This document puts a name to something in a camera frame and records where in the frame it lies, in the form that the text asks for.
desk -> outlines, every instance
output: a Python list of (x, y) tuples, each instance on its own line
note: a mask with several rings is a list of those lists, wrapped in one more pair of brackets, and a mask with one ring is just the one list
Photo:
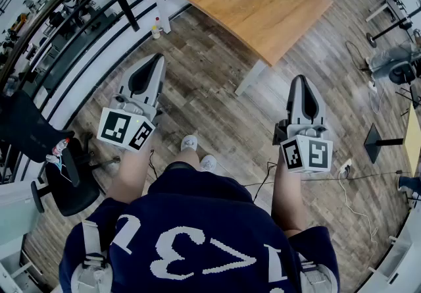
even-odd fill
[[(381, 13), (383, 10), (385, 10), (388, 7), (392, 11), (392, 13), (397, 17), (398, 20), (402, 20), (407, 16), (407, 13), (404, 13), (404, 11), (399, 8), (399, 6), (396, 4), (394, 0), (379, 0), (378, 3), (370, 9), (370, 12), (372, 12), (374, 9), (375, 11), (366, 19), (366, 21), (369, 22), (375, 16), (377, 16), (379, 13)], [(414, 33), (412, 31), (412, 28), (407, 30), (407, 34), (409, 38), (411, 38), (410, 35), (412, 33)]]
[[(266, 66), (274, 66), (322, 16), (332, 0), (188, 0), (259, 57), (235, 91), (240, 95)], [(164, 0), (157, 0), (162, 27), (171, 31)]]
[(364, 142), (364, 147), (366, 148), (367, 154), (373, 164), (376, 162), (381, 147), (401, 145), (405, 147), (410, 164), (411, 175), (414, 176), (418, 167), (418, 159), (420, 157), (421, 128), (412, 103), (409, 105), (407, 130), (404, 138), (382, 140), (376, 126), (373, 124)]
[(411, 175), (415, 176), (421, 150), (421, 129), (412, 103), (409, 107), (407, 134), (405, 135), (403, 146), (407, 151)]

white device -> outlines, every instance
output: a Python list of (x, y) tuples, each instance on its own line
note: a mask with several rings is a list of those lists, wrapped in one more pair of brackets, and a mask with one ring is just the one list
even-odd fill
[(328, 140), (326, 106), (316, 86), (303, 75), (296, 76), (289, 90), (288, 119), (275, 126), (273, 145), (281, 145), (288, 171), (330, 171), (333, 142)]
[(162, 54), (152, 54), (124, 73), (118, 93), (101, 114), (99, 140), (134, 152), (145, 145), (162, 114), (158, 96), (164, 85), (164, 64)]

power outlet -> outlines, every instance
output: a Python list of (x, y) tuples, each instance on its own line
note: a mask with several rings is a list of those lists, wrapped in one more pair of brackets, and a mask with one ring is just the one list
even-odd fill
[(344, 164), (342, 164), (341, 168), (339, 169), (339, 173), (343, 174), (345, 172), (345, 168), (347, 166), (351, 167), (352, 164), (353, 163), (352, 163), (351, 159), (348, 159)]

black cable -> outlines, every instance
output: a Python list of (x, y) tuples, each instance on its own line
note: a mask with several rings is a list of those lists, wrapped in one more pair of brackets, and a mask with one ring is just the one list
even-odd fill
[(364, 57), (362, 56), (362, 54), (361, 54), (361, 52), (360, 52), (360, 49), (357, 47), (357, 45), (355, 45), (353, 42), (351, 42), (351, 41), (349, 41), (349, 40), (347, 40), (347, 41), (345, 42), (345, 47), (347, 48), (348, 53), (349, 53), (349, 55), (351, 56), (351, 59), (353, 60), (353, 63), (354, 63), (355, 68), (356, 68), (357, 70), (360, 70), (361, 72), (365, 72), (365, 70), (364, 70), (364, 69), (359, 68), (359, 67), (358, 67), (358, 65), (355, 63), (354, 56), (353, 56), (353, 54), (351, 53), (351, 50), (349, 49), (348, 44), (352, 45), (352, 46), (353, 46), (353, 47), (357, 50), (358, 54), (360, 55), (360, 58), (361, 58), (361, 59), (365, 62), (365, 59), (364, 59)]
[[(257, 198), (257, 195), (259, 194), (259, 191), (260, 191), (260, 189), (262, 188), (263, 184), (273, 184), (273, 183), (274, 183), (274, 182), (266, 182), (266, 180), (267, 180), (267, 179), (268, 179), (268, 177), (269, 177), (269, 172), (270, 172), (270, 170), (271, 170), (272, 168), (276, 167), (276, 166), (277, 166), (277, 164), (275, 164), (275, 163), (273, 163), (273, 162), (268, 162), (268, 163), (267, 163), (268, 173), (266, 174), (266, 177), (264, 178), (263, 182), (261, 182), (261, 183), (253, 183), (253, 184), (247, 184), (247, 185), (244, 185), (244, 187), (245, 187), (245, 188), (246, 188), (246, 187), (248, 187), (248, 186), (260, 185), (260, 186), (259, 186), (259, 189), (257, 189), (257, 192), (256, 192), (255, 198), (254, 198), (254, 200), (253, 200), (253, 203), (255, 202), (255, 200), (256, 200), (256, 198)], [(368, 178), (368, 177), (373, 177), (373, 176), (382, 176), (382, 175), (385, 175), (385, 174), (410, 174), (410, 172), (408, 172), (408, 171), (400, 171), (400, 170), (397, 170), (397, 171), (393, 171), (393, 172), (391, 172), (391, 173), (367, 174), (367, 175), (360, 176), (360, 177), (349, 178), (349, 177), (348, 177), (348, 176), (349, 176), (349, 171), (348, 171), (348, 172), (347, 172), (347, 177), (346, 177), (346, 178), (344, 178), (344, 179), (346, 179), (346, 180), (360, 180), (360, 179), (362, 179), (362, 178)], [(306, 182), (306, 181), (313, 181), (313, 180), (337, 180), (337, 178), (318, 178), (318, 179), (307, 179), (307, 180), (302, 180), (302, 181), (303, 181), (303, 182)]]
[(264, 180), (263, 180), (263, 182), (262, 183), (259, 183), (260, 184), (260, 186), (259, 186), (259, 189), (257, 189), (257, 192), (256, 192), (256, 195), (255, 195), (255, 198), (254, 198), (254, 200), (253, 200), (253, 203), (255, 202), (255, 200), (256, 200), (256, 198), (257, 198), (257, 195), (259, 194), (259, 191), (260, 191), (260, 189), (262, 188), (262, 186), (263, 186), (263, 184), (266, 182), (266, 180), (268, 179), (268, 177), (269, 177), (269, 173), (270, 173), (270, 169), (272, 169), (272, 168), (274, 168), (274, 167), (276, 167), (277, 166), (277, 164), (276, 163), (273, 163), (273, 162), (267, 162), (267, 164), (266, 164), (266, 166), (267, 166), (267, 168), (268, 168), (268, 173), (266, 174), (266, 177), (264, 178)]
[(155, 170), (155, 167), (152, 164), (152, 155), (153, 155), (154, 152), (155, 152), (155, 150), (151, 149), (151, 154), (149, 156), (149, 166), (152, 168), (153, 173), (155, 174), (155, 177), (158, 179), (157, 171)]

table leg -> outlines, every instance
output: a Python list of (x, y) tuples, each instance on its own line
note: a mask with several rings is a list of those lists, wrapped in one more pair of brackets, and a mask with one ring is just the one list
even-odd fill
[(247, 73), (247, 75), (245, 76), (244, 80), (241, 82), (241, 84), (238, 86), (238, 88), (235, 90), (235, 94), (237, 94), (238, 96), (240, 96), (245, 89), (251, 84), (253, 83), (253, 81), (256, 80), (257, 76), (262, 72), (262, 70), (264, 70), (268, 65), (262, 61), (262, 60), (258, 60), (255, 65), (253, 66), (253, 68), (250, 70), (250, 72)]
[(378, 10), (374, 11), (367, 19), (366, 21), (369, 22), (372, 20), (375, 16), (377, 16), (379, 13), (381, 13), (383, 10), (386, 10), (387, 4), (383, 4), (381, 7), (379, 7)]
[(370, 12), (372, 12), (373, 10), (377, 9), (381, 4), (384, 4), (386, 2), (386, 0), (379, 0), (371, 9)]
[(157, 7), (159, 10), (159, 16), (161, 18), (161, 25), (165, 33), (171, 31), (170, 20), (168, 19), (168, 13), (165, 7), (165, 0), (157, 0)]

